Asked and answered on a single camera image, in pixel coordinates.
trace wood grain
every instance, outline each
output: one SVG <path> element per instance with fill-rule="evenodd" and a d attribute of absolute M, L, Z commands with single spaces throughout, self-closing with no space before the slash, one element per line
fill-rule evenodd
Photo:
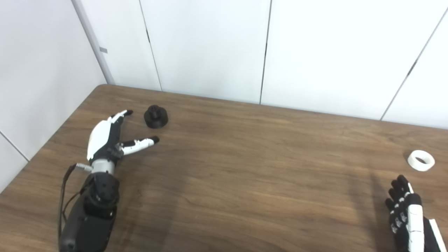
<path fill-rule="evenodd" d="M 151 104 L 168 111 L 162 129 L 145 125 Z M 123 109 L 134 110 L 123 140 L 161 141 L 118 165 L 108 252 L 392 252 L 383 201 L 399 174 L 448 241 L 446 130 L 103 85 L 1 193 L 0 251 L 56 251 L 62 177 L 86 162 L 93 127 Z M 434 168 L 412 170 L 414 149 Z M 75 171 L 67 195 L 86 176 Z"/>

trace robotic arm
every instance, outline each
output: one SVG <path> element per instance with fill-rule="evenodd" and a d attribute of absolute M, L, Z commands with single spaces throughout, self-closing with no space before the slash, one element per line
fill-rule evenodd
<path fill-rule="evenodd" d="M 90 165 L 73 165 L 64 176 L 58 219 L 60 252 L 102 252 L 106 249 L 119 200 L 120 183 L 113 176 L 115 166 L 123 156 L 159 142 L 159 138 L 153 136 L 120 143 L 120 130 L 124 117 L 131 115 L 132 112 L 124 110 L 107 120 L 100 121 L 90 134 L 87 148 L 87 160 Z M 65 183 L 75 167 L 89 171 L 90 175 L 77 193 L 80 196 L 68 218 L 65 218 L 67 205 L 62 211 Z M 61 216 L 65 220 L 62 231 Z"/>
<path fill-rule="evenodd" d="M 422 200 L 408 180 L 400 175 L 393 180 L 386 206 L 389 224 L 399 252 L 446 252 L 435 220 L 423 216 Z"/>

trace black fingertip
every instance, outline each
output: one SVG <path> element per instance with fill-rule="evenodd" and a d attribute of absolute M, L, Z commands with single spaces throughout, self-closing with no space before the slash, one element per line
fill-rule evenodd
<path fill-rule="evenodd" d="M 153 140 L 153 141 L 154 141 L 154 144 L 160 142 L 160 139 L 159 139 L 159 137 L 157 137 L 157 136 L 149 137 L 149 139 Z"/>
<path fill-rule="evenodd" d="M 422 199 L 416 193 L 409 194 L 405 200 L 407 205 L 422 205 Z"/>
<path fill-rule="evenodd" d="M 408 187 L 409 181 L 403 175 L 398 176 L 396 179 L 404 188 Z"/>
<path fill-rule="evenodd" d="M 391 186 L 393 189 L 395 189 L 396 191 L 401 191 L 403 189 L 403 187 L 401 187 L 400 182 L 398 182 L 398 180 L 392 180 L 391 182 Z"/>
<path fill-rule="evenodd" d="M 391 196 L 391 198 L 394 200 L 394 201 L 397 201 L 397 195 L 396 195 L 396 192 L 395 192 L 395 190 L 394 189 L 389 189 L 389 195 Z"/>
<path fill-rule="evenodd" d="M 393 203 L 393 201 L 391 199 L 387 198 L 385 203 L 386 203 L 386 206 L 388 207 L 389 211 L 392 211 L 394 209 L 395 204 Z"/>

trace white ring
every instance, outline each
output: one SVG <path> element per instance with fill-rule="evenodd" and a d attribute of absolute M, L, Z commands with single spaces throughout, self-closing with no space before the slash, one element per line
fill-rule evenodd
<path fill-rule="evenodd" d="M 435 164 L 434 158 L 431 154 L 426 151 L 415 150 L 411 152 L 411 155 L 408 157 L 409 165 L 416 169 L 417 171 L 427 171 Z"/>

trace black knob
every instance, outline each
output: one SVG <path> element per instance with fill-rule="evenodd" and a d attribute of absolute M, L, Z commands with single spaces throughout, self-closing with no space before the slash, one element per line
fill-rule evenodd
<path fill-rule="evenodd" d="M 146 125 L 151 129 L 159 129 L 168 123 L 167 111 L 157 105 L 152 105 L 143 115 Z"/>

